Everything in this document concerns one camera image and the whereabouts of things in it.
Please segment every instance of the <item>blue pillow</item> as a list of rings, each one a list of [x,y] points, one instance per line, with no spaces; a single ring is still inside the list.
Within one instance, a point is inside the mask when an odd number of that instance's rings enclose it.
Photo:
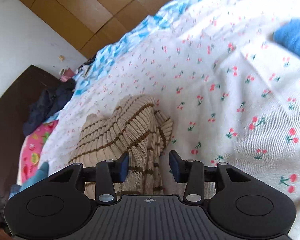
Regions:
[[[276,30],[273,39],[300,57],[300,19],[293,19]]]
[[[22,190],[32,186],[33,184],[36,184],[37,182],[47,178],[48,173],[49,173],[49,163],[44,162],[44,163],[42,163],[41,167],[37,170],[37,172],[22,185],[20,191],[22,191]]]

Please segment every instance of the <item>headboard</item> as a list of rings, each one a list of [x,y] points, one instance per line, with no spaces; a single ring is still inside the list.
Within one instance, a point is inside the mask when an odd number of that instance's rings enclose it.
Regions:
[[[38,100],[43,89],[57,87],[60,81],[31,65],[0,98],[0,196],[16,183],[19,154],[25,139],[22,124],[28,119],[29,105]]]

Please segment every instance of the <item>black fabric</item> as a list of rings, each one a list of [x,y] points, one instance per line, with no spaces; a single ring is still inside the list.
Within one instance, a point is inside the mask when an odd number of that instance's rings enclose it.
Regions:
[[[63,109],[72,98],[75,81],[70,78],[56,89],[45,89],[39,100],[30,105],[28,121],[23,124],[23,134],[28,136],[37,129],[47,118]]]

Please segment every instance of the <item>pink object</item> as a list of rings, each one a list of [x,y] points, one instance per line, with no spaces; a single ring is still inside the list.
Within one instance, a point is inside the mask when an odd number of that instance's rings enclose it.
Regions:
[[[58,120],[43,123],[23,142],[20,153],[22,183],[37,171],[42,148],[57,124]]]
[[[74,72],[70,68],[68,68],[67,70],[63,71],[60,80],[62,82],[66,82],[68,79],[72,78],[73,76],[74,76]]]

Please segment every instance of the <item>ribbed knit garment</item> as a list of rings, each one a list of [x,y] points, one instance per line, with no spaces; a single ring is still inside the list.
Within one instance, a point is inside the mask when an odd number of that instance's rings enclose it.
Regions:
[[[90,114],[69,163],[81,162],[84,167],[91,167],[107,159],[117,160],[128,151],[127,178],[114,185],[117,197],[162,195],[159,155],[170,140],[172,120],[155,110],[155,104],[152,96],[125,97],[110,118]],[[95,183],[86,184],[85,194],[95,199]]]

